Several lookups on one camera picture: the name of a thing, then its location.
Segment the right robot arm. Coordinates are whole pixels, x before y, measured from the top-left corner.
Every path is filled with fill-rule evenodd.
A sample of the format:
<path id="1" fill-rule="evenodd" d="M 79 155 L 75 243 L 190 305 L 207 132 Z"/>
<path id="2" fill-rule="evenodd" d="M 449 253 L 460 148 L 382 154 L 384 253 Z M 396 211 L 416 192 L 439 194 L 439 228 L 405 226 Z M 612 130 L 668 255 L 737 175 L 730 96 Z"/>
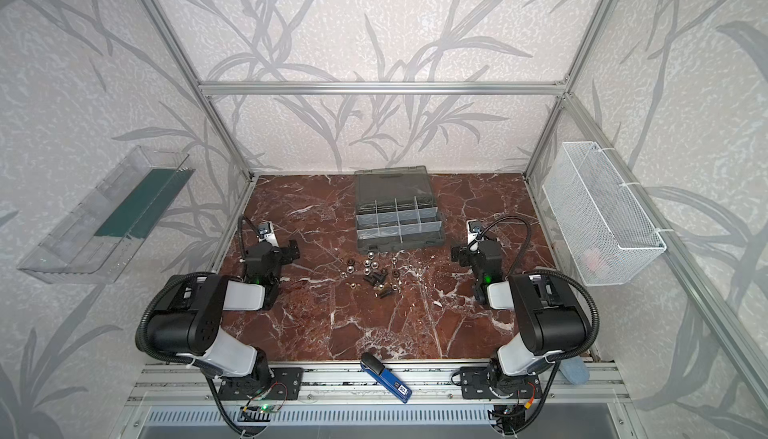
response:
<path id="1" fill-rule="evenodd" d="M 465 399 L 521 399 L 541 396 L 539 375 L 556 362 L 588 350 L 599 330 L 594 301 L 572 278 L 552 269 L 504 275 L 498 242 L 454 246 L 451 260 L 471 269 L 475 299 L 515 315 L 517 333 L 484 367 L 463 367 Z"/>

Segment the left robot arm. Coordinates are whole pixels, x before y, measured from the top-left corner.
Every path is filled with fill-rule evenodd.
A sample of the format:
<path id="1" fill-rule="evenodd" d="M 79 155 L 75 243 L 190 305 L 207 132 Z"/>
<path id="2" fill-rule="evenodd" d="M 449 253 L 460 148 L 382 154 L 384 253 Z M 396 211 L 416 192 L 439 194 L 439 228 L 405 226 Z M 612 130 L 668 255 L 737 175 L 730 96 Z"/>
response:
<path id="1" fill-rule="evenodd" d="M 195 366 L 248 396 L 276 383 L 266 353 L 226 332 L 226 311 L 268 311 L 279 295 L 281 271 L 301 257 L 296 240 L 286 246 L 261 241 L 243 253 L 244 275 L 193 272 L 172 276 L 151 299 L 135 334 L 137 348 L 169 363 Z"/>

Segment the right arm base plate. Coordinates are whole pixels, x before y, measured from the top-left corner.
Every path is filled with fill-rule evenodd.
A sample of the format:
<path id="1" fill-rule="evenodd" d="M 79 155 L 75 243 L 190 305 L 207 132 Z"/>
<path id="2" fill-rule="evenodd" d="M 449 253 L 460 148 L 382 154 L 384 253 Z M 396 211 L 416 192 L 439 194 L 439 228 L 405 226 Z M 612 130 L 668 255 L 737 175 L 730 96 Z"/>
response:
<path id="1" fill-rule="evenodd" d="M 542 386 L 536 374 L 510 376 L 490 364 L 484 367 L 462 367 L 458 385 L 463 399 L 468 400 L 537 400 Z"/>

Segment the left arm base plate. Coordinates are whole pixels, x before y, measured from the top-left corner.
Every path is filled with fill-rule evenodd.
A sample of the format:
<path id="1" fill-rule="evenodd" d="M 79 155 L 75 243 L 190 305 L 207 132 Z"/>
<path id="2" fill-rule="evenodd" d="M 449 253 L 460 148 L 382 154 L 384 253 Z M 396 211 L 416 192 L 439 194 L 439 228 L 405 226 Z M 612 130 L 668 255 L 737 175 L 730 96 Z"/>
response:
<path id="1" fill-rule="evenodd" d="M 222 401 L 259 400 L 294 401 L 298 399 L 304 369 L 301 367 L 272 368 L 263 378 L 245 376 L 224 377 L 218 389 Z"/>

